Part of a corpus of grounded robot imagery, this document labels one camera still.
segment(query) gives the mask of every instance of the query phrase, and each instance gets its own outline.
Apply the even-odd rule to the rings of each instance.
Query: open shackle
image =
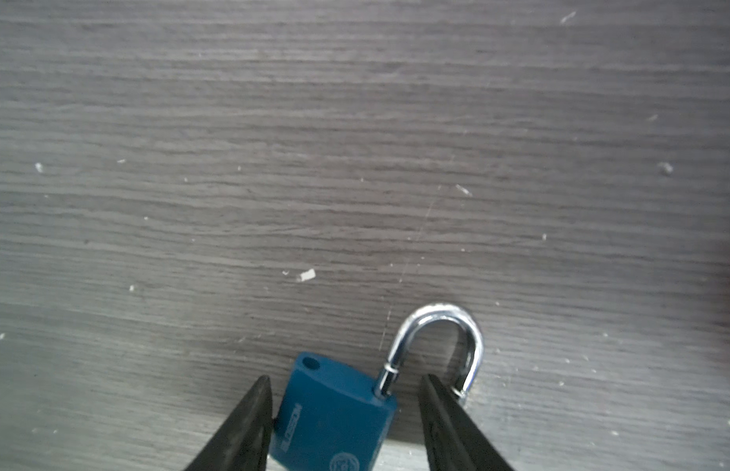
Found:
[[[459,368],[456,379],[449,387],[459,405],[464,405],[467,400],[467,392],[470,390],[480,362],[483,360],[483,334],[470,313],[460,306],[446,303],[420,307],[404,320],[394,337],[394,343],[391,344],[386,363],[383,364],[383,369],[373,386],[372,392],[376,397],[385,399],[391,394],[391,387],[399,377],[399,369],[407,357],[407,351],[412,341],[415,340],[417,332],[426,325],[440,320],[448,320],[459,325],[467,337],[467,356]]]

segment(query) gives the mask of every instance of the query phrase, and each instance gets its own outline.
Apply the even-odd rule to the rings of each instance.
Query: gray wood grain surface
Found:
[[[520,471],[730,469],[730,0],[0,2],[0,470],[182,469],[433,300]]]

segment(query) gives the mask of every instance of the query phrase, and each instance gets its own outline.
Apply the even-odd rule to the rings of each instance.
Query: padlock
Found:
[[[398,408],[391,388],[409,345],[422,327],[439,320],[459,325],[467,337],[467,358],[449,388],[464,404],[483,359],[483,335],[461,307],[423,306],[402,323],[376,380],[324,356],[300,353],[274,423],[270,455],[290,471],[370,471]]]

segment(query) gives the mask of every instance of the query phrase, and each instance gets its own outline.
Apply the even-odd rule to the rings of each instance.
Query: silver shackle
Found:
[[[415,335],[426,325],[439,320],[448,320],[459,325],[467,336],[467,358],[449,388],[459,405],[464,405],[464,401],[467,400],[467,391],[470,390],[480,367],[480,361],[483,360],[483,334],[470,313],[459,306],[445,303],[420,307],[404,320],[394,338],[394,343],[391,344],[389,356],[376,379],[376,385],[373,386],[372,392],[376,397],[379,399],[389,397],[391,387],[399,377],[399,369],[404,363],[409,346],[415,340]]]

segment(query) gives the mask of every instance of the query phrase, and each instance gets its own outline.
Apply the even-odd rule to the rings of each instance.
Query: dust speck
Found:
[[[572,18],[574,18],[575,16],[577,16],[577,11],[573,11],[572,13],[570,13],[570,14],[568,14],[568,15],[564,16],[564,17],[563,17],[563,18],[562,18],[561,20],[559,20],[559,21],[558,21],[558,23],[559,23],[559,24],[564,24],[564,23],[566,23],[567,21],[569,21],[569,20],[571,20]]]
[[[467,196],[472,196],[472,192],[468,189],[466,189],[464,186],[460,184],[456,184],[455,187],[462,193],[466,194]]]
[[[304,271],[301,274],[297,275],[297,282],[302,283],[313,278],[315,278],[315,269],[311,268],[310,270]]]
[[[668,162],[661,162],[658,164],[658,171],[661,172],[661,175],[669,176],[674,173],[674,166]]]

